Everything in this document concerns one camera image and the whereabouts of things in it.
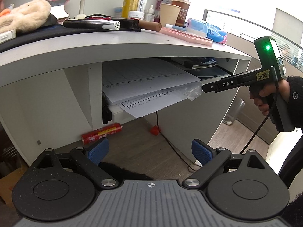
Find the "gray ribbed plate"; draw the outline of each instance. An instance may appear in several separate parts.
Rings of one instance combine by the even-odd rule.
[[[54,223],[38,223],[23,218],[15,226],[285,227],[286,225],[279,219],[255,224],[228,219],[214,211],[199,191],[184,189],[175,180],[151,182],[126,180],[117,189],[102,191],[87,211],[74,218]]]

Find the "cardboard box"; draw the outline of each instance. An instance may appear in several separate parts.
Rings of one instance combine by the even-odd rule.
[[[20,168],[0,179],[0,197],[10,207],[14,207],[12,201],[12,190],[22,175],[26,172],[27,168],[28,166],[25,163],[22,163]]]

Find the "clear plastic wrapper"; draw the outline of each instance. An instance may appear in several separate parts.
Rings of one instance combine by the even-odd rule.
[[[196,82],[176,86],[172,89],[177,91],[179,94],[186,96],[186,98],[190,99],[191,101],[193,101],[203,93],[202,85],[203,85],[202,81],[196,81]]]

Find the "cream tube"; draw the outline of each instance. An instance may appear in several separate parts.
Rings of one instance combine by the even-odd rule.
[[[137,11],[144,13],[146,4],[147,0],[139,0]]]

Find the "yellow can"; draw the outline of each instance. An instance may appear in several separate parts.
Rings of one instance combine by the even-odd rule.
[[[124,0],[122,7],[122,18],[128,18],[129,11],[137,11],[139,0]]]

